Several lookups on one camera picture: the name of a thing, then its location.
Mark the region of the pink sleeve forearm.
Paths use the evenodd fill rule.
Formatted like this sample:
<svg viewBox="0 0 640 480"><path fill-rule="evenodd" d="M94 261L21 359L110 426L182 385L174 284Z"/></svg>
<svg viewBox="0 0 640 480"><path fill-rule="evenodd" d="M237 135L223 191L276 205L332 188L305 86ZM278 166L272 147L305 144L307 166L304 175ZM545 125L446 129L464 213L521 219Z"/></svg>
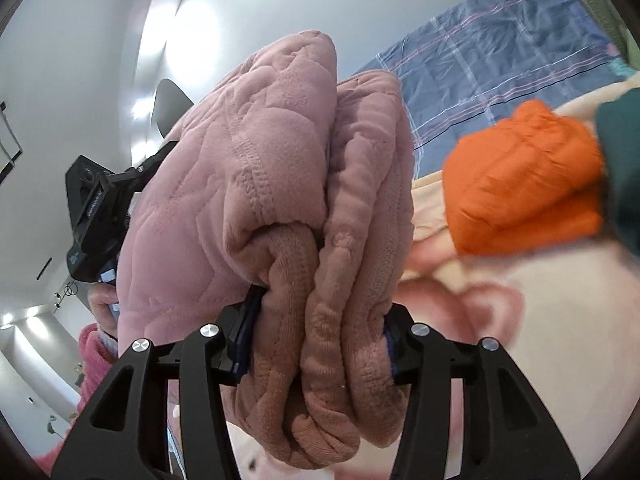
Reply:
<svg viewBox="0 0 640 480"><path fill-rule="evenodd" d="M76 413L80 414L118 359L117 339L105 333L98 323L92 323L81 330L78 349L85 369L76 406Z"/></svg>

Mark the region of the person's left hand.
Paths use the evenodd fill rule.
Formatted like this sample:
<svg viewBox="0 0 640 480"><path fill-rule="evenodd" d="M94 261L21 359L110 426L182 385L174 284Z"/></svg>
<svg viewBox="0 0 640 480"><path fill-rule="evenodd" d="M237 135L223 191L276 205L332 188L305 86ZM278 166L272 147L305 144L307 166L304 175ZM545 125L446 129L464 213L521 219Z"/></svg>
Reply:
<svg viewBox="0 0 640 480"><path fill-rule="evenodd" d="M116 287L110 284L96 283L89 287L88 301L100 329L112 338L117 338L117 320L111 306L118 304Z"/></svg>

